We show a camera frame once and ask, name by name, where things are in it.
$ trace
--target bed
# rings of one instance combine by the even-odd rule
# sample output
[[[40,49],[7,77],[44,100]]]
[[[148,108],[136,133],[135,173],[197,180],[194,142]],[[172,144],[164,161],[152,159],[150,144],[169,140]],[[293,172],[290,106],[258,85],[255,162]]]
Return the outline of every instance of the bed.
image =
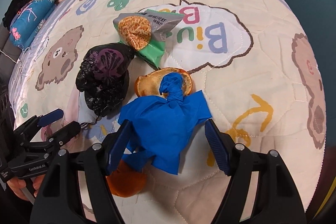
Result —
[[[189,71],[221,132],[254,151],[278,150],[307,209],[323,162],[326,107],[308,38],[284,0],[65,0],[12,74],[15,126],[35,114],[67,110],[86,52],[118,41],[113,19],[120,13],[147,8],[185,14],[167,38],[161,67]],[[137,77],[153,69],[135,58],[129,71],[124,104],[136,98]],[[118,113],[99,119],[68,150],[101,142],[119,128],[117,120]],[[55,123],[52,131],[63,124]],[[115,197],[126,223],[210,223],[229,181],[215,163],[204,127],[195,129],[177,176],[150,165],[144,172],[148,183],[139,195]],[[257,178],[252,176],[242,219],[251,214]],[[94,219],[82,175],[80,183],[87,217]]]

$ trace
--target yellow arrow print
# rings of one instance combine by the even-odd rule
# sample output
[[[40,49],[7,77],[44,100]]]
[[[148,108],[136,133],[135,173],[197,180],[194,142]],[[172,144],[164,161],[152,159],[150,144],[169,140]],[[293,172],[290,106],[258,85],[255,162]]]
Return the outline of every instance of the yellow arrow print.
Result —
[[[251,94],[252,99],[257,102],[260,106],[258,107],[252,107],[249,110],[245,111],[242,115],[240,115],[232,124],[232,128],[227,130],[225,133],[229,134],[231,138],[236,142],[237,138],[241,137],[245,141],[245,145],[249,147],[251,145],[251,137],[244,129],[237,129],[237,126],[239,123],[245,119],[248,115],[251,115],[253,113],[257,112],[267,112],[267,116],[265,120],[262,122],[260,127],[260,132],[263,132],[266,128],[266,126],[270,123],[273,116],[273,107],[263,99],[261,99],[258,95]],[[207,165],[212,167],[215,164],[215,157],[210,150],[207,160]]]

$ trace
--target human hand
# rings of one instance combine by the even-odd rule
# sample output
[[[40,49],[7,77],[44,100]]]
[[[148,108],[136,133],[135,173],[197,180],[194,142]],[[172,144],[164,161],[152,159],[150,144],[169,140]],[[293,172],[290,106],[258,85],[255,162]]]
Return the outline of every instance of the human hand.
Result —
[[[40,189],[40,186],[42,184],[43,178],[45,175],[40,175],[35,178],[33,182],[33,187],[36,190],[34,193],[34,196],[37,196],[37,193]],[[24,195],[24,193],[21,191],[22,188],[26,187],[26,182],[24,180],[20,180],[18,178],[12,178],[7,182],[8,186],[12,189],[14,194],[18,196],[19,198],[28,201],[27,197]]]

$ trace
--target knot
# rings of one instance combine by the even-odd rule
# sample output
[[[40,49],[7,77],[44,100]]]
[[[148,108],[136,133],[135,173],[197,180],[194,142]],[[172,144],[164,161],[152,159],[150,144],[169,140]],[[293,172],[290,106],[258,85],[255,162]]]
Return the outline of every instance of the knot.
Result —
[[[183,101],[182,75],[172,72],[162,78],[159,88],[160,94],[168,93],[167,101]]]

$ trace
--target bolt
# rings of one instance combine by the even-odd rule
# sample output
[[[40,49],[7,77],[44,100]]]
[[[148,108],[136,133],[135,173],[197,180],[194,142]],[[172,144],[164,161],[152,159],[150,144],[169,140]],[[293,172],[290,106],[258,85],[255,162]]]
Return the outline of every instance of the bolt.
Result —
[[[235,147],[236,147],[236,149],[239,150],[239,151],[243,151],[244,148],[245,148],[245,146],[244,146],[243,144],[241,144],[241,143],[237,143]]]
[[[60,151],[58,151],[59,156],[64,156],[66,153],[67,151],[65,149],[61,149]]]
[[[100,143],[95,143],[94,145],[92,145],[92,149],[94,151],[100,150],[101,149],[101,144]]]
[[[276,151],[276,150],[271,150],[269,153],[270,153],[271,156],[273,156],[273,157],[277,157],[277,156],[279,155],[278,151]]]

